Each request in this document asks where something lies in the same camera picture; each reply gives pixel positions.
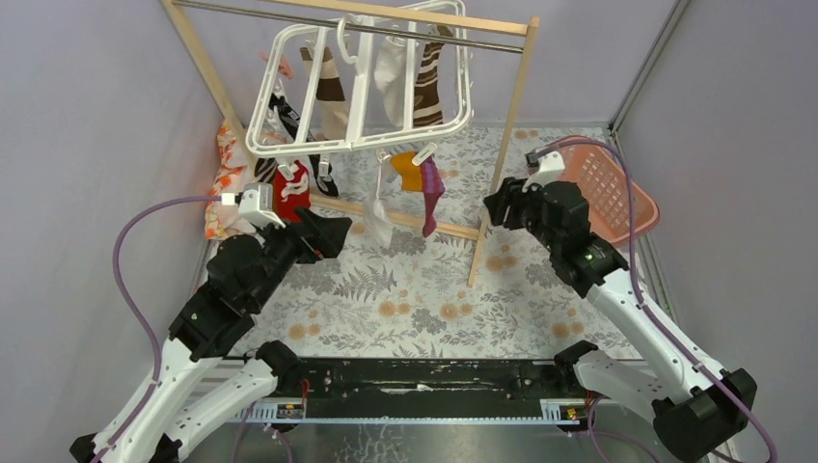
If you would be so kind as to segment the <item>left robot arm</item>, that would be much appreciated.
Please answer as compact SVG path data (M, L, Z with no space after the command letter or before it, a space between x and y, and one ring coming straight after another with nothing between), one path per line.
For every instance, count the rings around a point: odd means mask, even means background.
M296 264L335 259L352 221L300 207L298 222L268 222L223 241L207 279L170 325L161 361L116 418L70 446L78 462L181 462L209 434L251 402L298 387L297 356L265 343L227 384L196 402L189 396L255 325L254 317Z

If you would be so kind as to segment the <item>purple orange sock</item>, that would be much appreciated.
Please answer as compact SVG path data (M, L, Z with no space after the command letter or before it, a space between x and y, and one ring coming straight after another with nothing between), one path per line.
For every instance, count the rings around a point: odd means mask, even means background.
M420 192L424 201L423 237L431 236L437 229L435 211L446 187L440 177L434 157L427 157L420 165L415 165L414 151L394 155L390 164L400 177L400 188L407 192Z

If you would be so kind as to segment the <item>white plastic clip hanger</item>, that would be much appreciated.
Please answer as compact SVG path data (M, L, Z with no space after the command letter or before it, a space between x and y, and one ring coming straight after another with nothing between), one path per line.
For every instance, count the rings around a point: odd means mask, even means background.
M266 65L257 103L246 129L244 144L249 153L257 158L282 160L319 154L331 154L356 150L373 150L419 142L435 141L451 136L470 124L474 110L471 101L470 56L467 48L476 45L467 39L465 27L456 23L464 20L466 6L461 1L423 1L396 10L394 20L403 20L407 28L389 29L378 24L391 17L385 13L365 14L363 7L341 8L343 16L336 19L309 18L305 16L272 14L260 12L258 17L283 20L289 25L276 35L272 43L270 61ZM268 103L271 96L280 89L278 65L283 57L284 47L296 37L308 37L314 41L313 51L323 52L329 34L336 34L341 59L354 68L354 79L348 102L351 104L346 136L341 140L308 141L309 121L316 104L316 88L319 64L315 63L309 72L302 109L299 112L299 128L293 142L284 145L268 145L263 141L263 124L266 121ZM407 39L407 63L404 95L404 123L392 131L366 135L365 119L368 112L368 97L373 85L375 69L374 36L396 36ZM455 46L455 93L457 112L452 121L427 128L415 128L411 121L414 104L414 78L412 72L419 69L413 59L417 41L442 41Z

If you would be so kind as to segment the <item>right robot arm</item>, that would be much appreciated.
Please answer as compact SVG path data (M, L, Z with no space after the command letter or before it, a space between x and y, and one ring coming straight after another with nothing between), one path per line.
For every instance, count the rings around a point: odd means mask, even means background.
M633 279L628 261L593 232L578 185L528 184L507 177L484 198L495 227L527 231L549 253L559 279L607 317L651 371L614 360L579 342L556 356L559 393L591 390L652 424L659 441L682 462L696 462L748 425L757 384L742 368L729 371L699 348Z

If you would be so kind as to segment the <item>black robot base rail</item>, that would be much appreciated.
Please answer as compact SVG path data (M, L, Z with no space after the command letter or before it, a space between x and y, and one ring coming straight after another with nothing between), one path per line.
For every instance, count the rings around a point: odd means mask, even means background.
M551 361L305 358L251 420L578 425L594 395Z

